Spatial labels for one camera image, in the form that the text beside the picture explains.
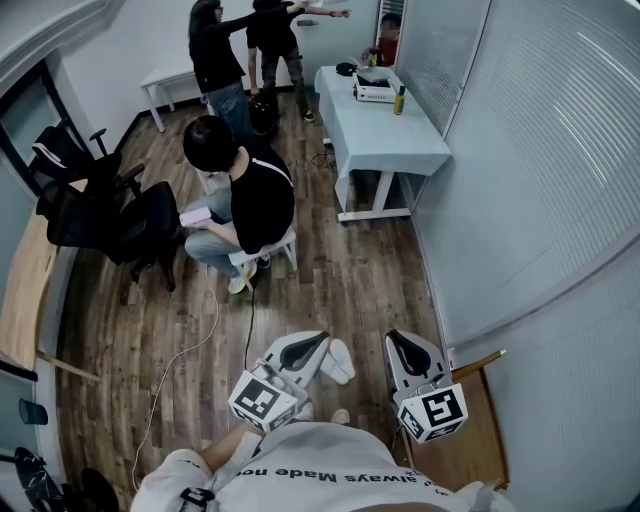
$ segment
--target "stool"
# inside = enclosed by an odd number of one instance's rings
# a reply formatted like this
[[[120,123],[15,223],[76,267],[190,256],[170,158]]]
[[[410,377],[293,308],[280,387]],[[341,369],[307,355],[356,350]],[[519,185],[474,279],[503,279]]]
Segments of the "stool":
[[[277,244],[265,245],[262,250],[256,254],[247,254],[244,251],[229,254],[231,264],[236,267],[238,269],[238,272],[240,272],[240,275],[244,277],[244,282],[247,285],[249,291],[253,291],[253,286],[251,286],[251,283],[247,279],[247,276],[245,276],[242,265],[249,261],[257,260],[262,256],[266,256],[267,254],[275,253],[280,249],[282,249],[287,255],[287,258],[289,258],[293,270],[298,270],[298,260],[296,259],[296,232],[293,230],[293,226],[289,228],[286,234],[282,237],[282,240],[280,240]]]

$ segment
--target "white tablecloth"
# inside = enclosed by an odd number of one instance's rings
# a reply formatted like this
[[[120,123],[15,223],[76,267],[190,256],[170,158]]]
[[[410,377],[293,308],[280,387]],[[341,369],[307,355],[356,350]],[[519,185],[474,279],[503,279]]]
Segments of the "white tablecloth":
[[[399,84],[393,71],[386,71],[390,81]],[[432,176],[451,156],[442,136],[408,90],[404,113],[396,116],[390,103],[357,101],[353,86],[353,78],[338,75],[335,67],[320,68],[316,74],[320,114],[336,154],[335,190],[343,211],[352,170]]]

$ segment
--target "white wall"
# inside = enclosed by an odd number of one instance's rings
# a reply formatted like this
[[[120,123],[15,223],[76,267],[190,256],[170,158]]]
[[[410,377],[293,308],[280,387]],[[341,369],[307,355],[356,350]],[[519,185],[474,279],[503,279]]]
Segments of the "white wall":
[[[640,12],[493,0],[447,143],[417,224],[456,345],[539,307],[637,230]]]
[[[84,137],[106,127],[105,143],[113,149],[136,114],[148,110],[140,82],[163,62],[175,61],[185,69],[192,69],[188,23],[193,3],[192,0],[127,0],[106,30],[93,30],[48,59],[55,69],[56,87]],[[226,19],[253,12],[252,0],[223,3]],[[231,44],[246,71],[245,31],[233,34]],[[280,67],[278,78],[278,85],[291,83],[284,66]],[[248,88],[248,77],[244,83]],[[195,79],[171,90],[175,101],[200,95]]]
[[[533,316],[455,350],[487,369],[523,512],[601,511],[640,492],[640,243]]]

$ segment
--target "white table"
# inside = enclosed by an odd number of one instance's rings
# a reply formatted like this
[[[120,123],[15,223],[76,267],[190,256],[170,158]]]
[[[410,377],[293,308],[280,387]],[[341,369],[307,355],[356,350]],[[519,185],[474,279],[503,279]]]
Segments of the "white table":
[[[400,84],[393,71],[386,72],[392,84]],[[392,104],[356,101],[353,87],[353,78],[338,75],[335,67],[320,68],[316,74],[320,114],[338,167],[335,190],[344,212],[338,220],[408,217],[408,208],[384,208],[393,176],[396,172],[432,176],[451,151],[408,90],[404,113],[396,116]],[[382,171],[372,210],[346,211],[349,174],[356,169]]]
[[[170,59],[166,62],[160,64],[156,67],[147,77],[140,82],[140,88],[145,92],[147,97],[147,102],[149,103],[149,110],[151,110],[151,115],[153,116],[153,120],[156,122],[156,126],[160,133],[164,133],[164,124],[162,123],[162,119],[160,119],[160,115],[158,114],[158,109],[153,101],[153,95],[151,94],[151,88],[156,86],[159,90],[162,91],[164,96],[169,103],[169,108],[171,112],[174,112],[176,107],[173,103],[173,98],[171,97],[171,93],[167,89],[167,85],[170,85],[175,82],[179,82],[181,80],[185,80],[187,78],[194,78],[195,72],[193,71],[193,66],[191,65],[188,57],[186,60],[183,59]]]

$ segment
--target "red object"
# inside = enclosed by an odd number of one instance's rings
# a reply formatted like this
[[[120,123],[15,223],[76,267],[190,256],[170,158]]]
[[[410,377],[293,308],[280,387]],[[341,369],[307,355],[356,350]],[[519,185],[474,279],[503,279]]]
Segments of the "red object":
[[[384,65],[384,67],[393,66],[396,63],[398,41],[380,38],[378,48],[380,48],[380,52],[382,53],[382,65]]]

